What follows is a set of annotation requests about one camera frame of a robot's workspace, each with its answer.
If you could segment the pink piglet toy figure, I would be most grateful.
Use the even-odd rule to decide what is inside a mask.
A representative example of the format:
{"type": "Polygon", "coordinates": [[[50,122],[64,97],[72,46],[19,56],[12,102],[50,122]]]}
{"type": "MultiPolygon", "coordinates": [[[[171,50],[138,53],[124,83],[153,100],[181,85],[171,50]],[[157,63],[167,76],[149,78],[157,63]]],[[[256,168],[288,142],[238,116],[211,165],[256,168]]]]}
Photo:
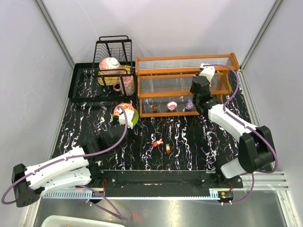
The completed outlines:
{"type": "Polygon", "coordinates": [[[154,147],[157,147],[157,146],[159,146],[160,144],[163,144],[163,140],[162,140],[162,139],[159,139],[159,140],[155,141],[155,142],[153,143],[153,146],[154,146],[154,147]]]}

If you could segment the brown haired small toy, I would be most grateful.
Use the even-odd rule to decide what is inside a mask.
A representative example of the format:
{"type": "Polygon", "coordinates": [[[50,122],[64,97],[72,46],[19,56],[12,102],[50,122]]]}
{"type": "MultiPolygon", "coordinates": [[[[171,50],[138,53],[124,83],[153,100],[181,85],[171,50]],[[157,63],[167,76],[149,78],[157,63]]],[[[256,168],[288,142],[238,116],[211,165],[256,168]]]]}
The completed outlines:
{"type": "Polygon", "coordinates": [[[156,104],[153,104],[152,105],[152,112],[157,113],[157,110],[158,110],[158,106],[156,104]]]}

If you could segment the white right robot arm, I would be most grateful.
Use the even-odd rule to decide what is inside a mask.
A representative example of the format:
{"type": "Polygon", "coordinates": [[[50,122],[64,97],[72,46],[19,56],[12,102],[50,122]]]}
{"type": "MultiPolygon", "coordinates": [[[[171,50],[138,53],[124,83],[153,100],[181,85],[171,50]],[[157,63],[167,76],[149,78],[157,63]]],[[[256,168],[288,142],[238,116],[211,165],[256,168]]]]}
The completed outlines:
{"type": "Polygon", "coordinates": [[[257,127],[244,121],[212,97],[205,76],[194,76],[190,91],[198,113],[224,128],[239,144],[238,156],[220,166],[220,173],[225,179],[261,171],[273,162],[277,167],[273,138],[267,126],[257,127]]]}

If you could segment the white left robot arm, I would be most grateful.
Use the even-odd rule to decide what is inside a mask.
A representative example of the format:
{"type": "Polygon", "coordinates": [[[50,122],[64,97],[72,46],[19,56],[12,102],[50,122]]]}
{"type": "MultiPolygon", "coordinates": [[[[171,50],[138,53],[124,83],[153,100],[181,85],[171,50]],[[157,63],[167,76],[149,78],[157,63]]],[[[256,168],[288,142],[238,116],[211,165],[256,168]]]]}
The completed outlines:
{"type": "Polygon", "coordinates": [[[46,194],[80,185],[102,184],[102,170],[114,168],[114,156],[132,145],[142,125],[115,124],[96,137],[91,137],[66,153],[33,166],[17,164],[12,170],[13,203],[25,207],[46,194]]]}

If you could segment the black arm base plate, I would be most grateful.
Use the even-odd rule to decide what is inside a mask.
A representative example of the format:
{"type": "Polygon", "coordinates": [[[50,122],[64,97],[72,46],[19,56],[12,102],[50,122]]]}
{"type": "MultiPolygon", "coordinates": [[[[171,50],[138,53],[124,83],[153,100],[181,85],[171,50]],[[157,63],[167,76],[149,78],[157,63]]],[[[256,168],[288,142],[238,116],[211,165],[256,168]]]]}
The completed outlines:
{"type": "Polygon", "coordinates": [[[201,188],[243,188],[240,176],[221,179],[214,171],[188,170],[98,170],[91,175],[92,187],[116,188],[125,185],[186,184],[201,188]]]}

